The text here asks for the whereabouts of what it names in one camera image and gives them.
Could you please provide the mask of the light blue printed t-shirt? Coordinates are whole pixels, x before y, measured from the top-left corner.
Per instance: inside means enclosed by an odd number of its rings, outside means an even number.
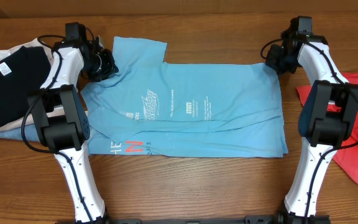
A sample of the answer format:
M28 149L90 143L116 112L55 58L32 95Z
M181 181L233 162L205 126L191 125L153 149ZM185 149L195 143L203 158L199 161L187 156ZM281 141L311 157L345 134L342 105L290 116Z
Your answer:
M172 64L167 45L115 37L118 72L86 85L92 154L282 157L277 74L262 63Z

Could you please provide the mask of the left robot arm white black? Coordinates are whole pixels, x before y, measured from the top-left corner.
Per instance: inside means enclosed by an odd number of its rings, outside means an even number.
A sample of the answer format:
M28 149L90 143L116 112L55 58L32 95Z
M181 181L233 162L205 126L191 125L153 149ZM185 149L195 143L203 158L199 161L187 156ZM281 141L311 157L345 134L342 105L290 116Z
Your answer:
M62 168L75 209L75 223L112 223L90 166L90 124L76 88L82 75L100 82L119 71L112 52L79 22L67 23L65 35L51 46L50 73L39 91L29 95L29 110L44 153Z

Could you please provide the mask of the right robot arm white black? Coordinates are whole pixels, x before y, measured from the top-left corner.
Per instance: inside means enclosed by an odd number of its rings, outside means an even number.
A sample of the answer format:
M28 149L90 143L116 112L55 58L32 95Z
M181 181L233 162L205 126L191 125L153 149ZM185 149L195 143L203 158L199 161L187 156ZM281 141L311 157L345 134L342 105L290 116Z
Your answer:
M346 146L358 114L358 85L351 84L335 66L328 41L312 31L312 18L294 17L279 39L269 42L264 56L278 75L306 72L311 90L303 105L298 132L302 137L294 181L275 215L246 216L246 222L330 223L316 214L316 201L334 155Z

